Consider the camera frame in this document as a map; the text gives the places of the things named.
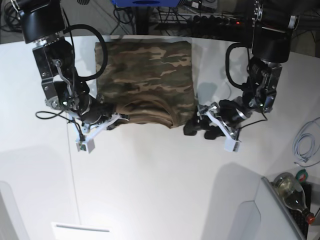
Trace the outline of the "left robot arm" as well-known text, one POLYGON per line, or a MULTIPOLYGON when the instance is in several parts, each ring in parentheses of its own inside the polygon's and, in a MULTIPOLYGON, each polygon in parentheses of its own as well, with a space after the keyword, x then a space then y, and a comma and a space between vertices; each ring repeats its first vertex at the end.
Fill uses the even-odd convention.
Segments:
POLYGON ((218 137, 239 139, 242 122, 254 112, 263 116, 271 112, 277 95, 282 64, 289 59, 291 37, 299 16, 287 12, 275 0, 256 0, 252 16, 251 43, 236 42, 225 53, 225 73, 228 82, 242 95, 233 100, 220 100, 211 105, 199 105, 193 117, 183 127, 186 136, 195 136, 204 130, 207 140, 218 137), (247 80, 236 83, 230 74, 230 55, 236 48, 246 48, 248 58, 247 80))

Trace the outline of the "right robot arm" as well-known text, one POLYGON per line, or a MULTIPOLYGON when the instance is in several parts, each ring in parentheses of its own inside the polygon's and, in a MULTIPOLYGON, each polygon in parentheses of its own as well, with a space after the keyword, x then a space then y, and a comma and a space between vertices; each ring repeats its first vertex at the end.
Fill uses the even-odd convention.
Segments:
POLYGON ((84 124, 111 118, 114 105, 91 96, 87 84, 100 77, 107 67, 108 50, 102 35, 86 24, 71 25, 59 0, 13 0, 11 5, 18 14, 24 42, 36 44, 32 52, 41 76, 45 104, 84 124), (65 39, 65 34, 73 30, 93 33, 102 47, 101 67, 92 75, 77 73, 74 44, 65 39))

